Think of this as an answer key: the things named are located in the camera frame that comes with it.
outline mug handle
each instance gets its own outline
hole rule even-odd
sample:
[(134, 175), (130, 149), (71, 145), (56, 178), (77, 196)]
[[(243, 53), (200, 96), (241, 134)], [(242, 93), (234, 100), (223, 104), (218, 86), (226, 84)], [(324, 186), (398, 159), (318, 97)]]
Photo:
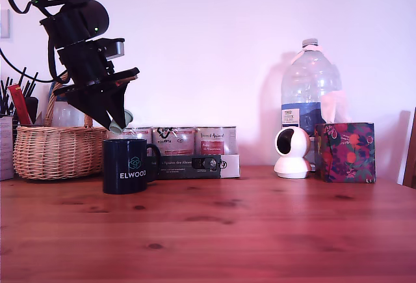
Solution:
[[(148, 148), (151, 148), (153, 150), (153, 152), (155, 153), (155, 155), (156, 155), (156, 168), (157, 168), (156, 175), (158, 175), (159, 171), (161, 169), (161, 151), (159, 150), (159, 148), (157, 146), (155, 146), (152, 143), (149, 143), (149, 144), (146, 145), (146, 149), (148, 149)], [(153, 182), (155, 180), (156, 179), (151, 179), (150, 176), (148, 178), (148, 182)]]

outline wicker basket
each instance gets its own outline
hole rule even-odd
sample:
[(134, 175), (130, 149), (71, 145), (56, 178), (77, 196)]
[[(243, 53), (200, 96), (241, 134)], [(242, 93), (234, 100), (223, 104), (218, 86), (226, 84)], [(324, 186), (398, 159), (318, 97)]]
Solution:
[[(56, 84), (54, 90), (61, 86)], [(101, 172), (106, 129), (93, 128), (88, 116), (84, 127), (50, 127), (55, 100), (52, 93), (45, 127), (18, 127), (14, 169), (22, 178), (34, 180), (68, 179)]]

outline wall switch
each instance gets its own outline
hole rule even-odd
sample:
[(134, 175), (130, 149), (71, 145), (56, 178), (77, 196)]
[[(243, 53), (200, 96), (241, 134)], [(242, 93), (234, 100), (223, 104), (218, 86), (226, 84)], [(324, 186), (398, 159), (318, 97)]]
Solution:
[(10, 38), (10, 10), (0, 10), (0, 38)]

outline floral tissue box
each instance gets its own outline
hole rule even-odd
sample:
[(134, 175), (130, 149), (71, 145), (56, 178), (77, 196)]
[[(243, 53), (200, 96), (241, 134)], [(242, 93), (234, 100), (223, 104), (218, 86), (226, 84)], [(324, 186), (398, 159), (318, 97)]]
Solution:
[(374, 183), (374, 124), (316, 125), (315, 163), (326, 182)]

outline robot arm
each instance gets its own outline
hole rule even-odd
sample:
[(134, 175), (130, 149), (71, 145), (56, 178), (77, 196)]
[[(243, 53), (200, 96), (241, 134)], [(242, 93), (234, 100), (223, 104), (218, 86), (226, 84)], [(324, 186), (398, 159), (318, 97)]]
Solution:
[[(114, 72), (109, 60), (124, 54), (124, 39), (91, 40), (109, 27), (109, 15), (104, 6), (95, 0), (31, 0), (31, 4), (47, 16), (40, 23), (49, 35), (48, 62), (53, 79), (62, 82), (55, 66), (57, 49), (61, 63), (74, 82), (55, 94), (65, 94), (69, 104), (107, 129), (111, 123), (109, 114), (125, 128), (124, 93), (139, 71), (132, 68)], [(56, 5), (62, 7), (55, 15), (46, 10)]]

